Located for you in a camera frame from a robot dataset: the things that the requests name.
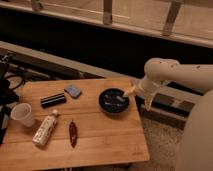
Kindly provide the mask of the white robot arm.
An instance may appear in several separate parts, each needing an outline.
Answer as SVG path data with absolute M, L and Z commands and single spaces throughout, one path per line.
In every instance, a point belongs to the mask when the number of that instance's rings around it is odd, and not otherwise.
M 154 97 L 171 82 L 201 93 L 187 110 L 175 171 L 213 171 L 213 64 L 151 58 L 144 65 L 144 76 L 124 96 L 142 98 L 150 110 Z

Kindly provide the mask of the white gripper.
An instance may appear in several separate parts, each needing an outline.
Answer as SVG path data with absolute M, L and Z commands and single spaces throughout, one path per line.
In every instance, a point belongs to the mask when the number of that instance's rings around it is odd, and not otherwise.
M 157 93 L 157 90 L 161 87 L 160 84 L 155 83 L 148 77 L 143 77 L 141 80 L 135 83 L 135 87 L 131 87 L 124 92 L 123 97 L 137 96 L 145 100 L 145 109 L 149 111 L 151 109 L 152 100 Z

